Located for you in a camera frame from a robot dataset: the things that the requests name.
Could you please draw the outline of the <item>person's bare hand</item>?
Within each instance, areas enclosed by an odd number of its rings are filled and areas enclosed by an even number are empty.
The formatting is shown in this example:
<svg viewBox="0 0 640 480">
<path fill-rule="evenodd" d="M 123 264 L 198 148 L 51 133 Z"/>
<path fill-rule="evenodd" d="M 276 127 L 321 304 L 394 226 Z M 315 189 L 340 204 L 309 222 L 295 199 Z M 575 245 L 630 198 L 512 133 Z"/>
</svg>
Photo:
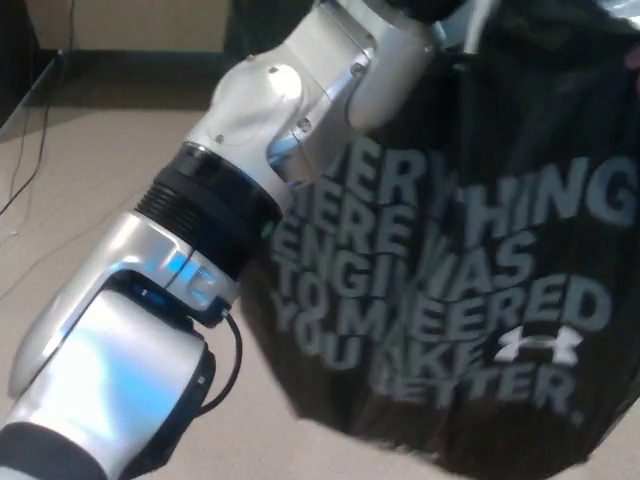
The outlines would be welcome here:
<svg viewBox="0 0 640 480">
<path fill-rule="evenodd" d="M 625 68 L 635 75 L 635 89 L 640 93 L 640 47 L 632 48 L 624 57 Z"/>
</svg>

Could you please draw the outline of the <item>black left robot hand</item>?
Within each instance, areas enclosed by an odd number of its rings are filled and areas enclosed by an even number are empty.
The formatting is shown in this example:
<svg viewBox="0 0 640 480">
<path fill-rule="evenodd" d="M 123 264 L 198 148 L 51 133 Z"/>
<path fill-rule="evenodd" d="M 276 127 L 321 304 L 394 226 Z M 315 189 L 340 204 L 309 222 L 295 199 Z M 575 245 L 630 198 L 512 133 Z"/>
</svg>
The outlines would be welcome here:
<svg viewBox="0 0 640 480">
<path fill-rule="evenodd" d="M 389 1 L 389 4 L 421 25 L 437 22 L 470 24 L 473 20 L 492 22 L 509 10 L 506 1 L 403 0 Z"/>
</svg>

